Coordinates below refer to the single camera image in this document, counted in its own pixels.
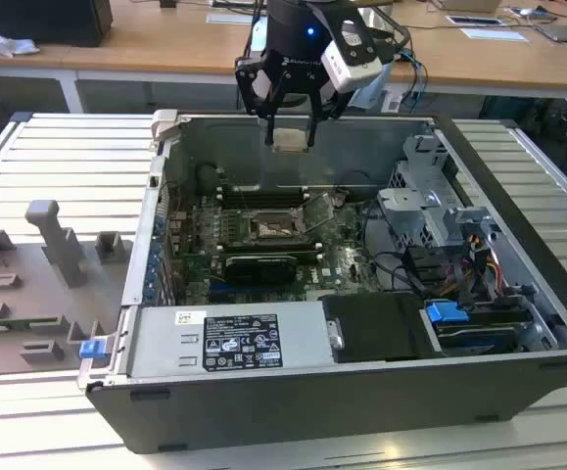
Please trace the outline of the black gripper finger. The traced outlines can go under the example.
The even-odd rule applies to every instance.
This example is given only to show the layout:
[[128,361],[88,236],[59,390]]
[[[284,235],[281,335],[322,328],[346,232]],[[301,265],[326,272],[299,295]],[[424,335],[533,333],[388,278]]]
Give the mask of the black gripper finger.
[[[240,57],[235,60],[235,78],[247,114],[266,120],[266,146],[274,143],[275,116],[283,101],[282,59],[277,52],[264,52],[259,59]],[[254,89],[260,72],[269,80],[264,98]]]
[[330,80],[315,81],[307,86],[310,114],[307,125],[307,144],[314,145],[318,125],[328,119],[337,119],[346,110],[351,93],[338,92]]

